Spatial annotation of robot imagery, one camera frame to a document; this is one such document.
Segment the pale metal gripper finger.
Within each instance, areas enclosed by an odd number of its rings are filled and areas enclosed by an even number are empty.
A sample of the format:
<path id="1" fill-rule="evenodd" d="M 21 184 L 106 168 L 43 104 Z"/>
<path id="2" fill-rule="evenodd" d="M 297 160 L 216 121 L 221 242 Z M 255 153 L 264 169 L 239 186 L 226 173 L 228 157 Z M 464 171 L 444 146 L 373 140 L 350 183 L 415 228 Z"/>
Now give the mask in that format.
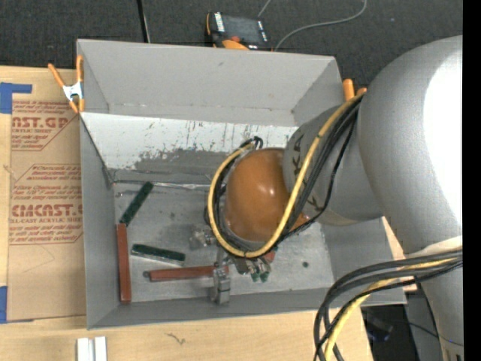
<path id="1" fill-rule="evenodd" d="M 216 237 L 209 226 L 193 226 L 189 236 L 191 250 L 199 250 L 216 244 Z"/>
<path id="2" fill-rule="evenodd" d="M 228 266 L 213 270 L 213 286 L 210 288 L 210 300 L 218 305 L 229 302 L 231 279 Z"/>

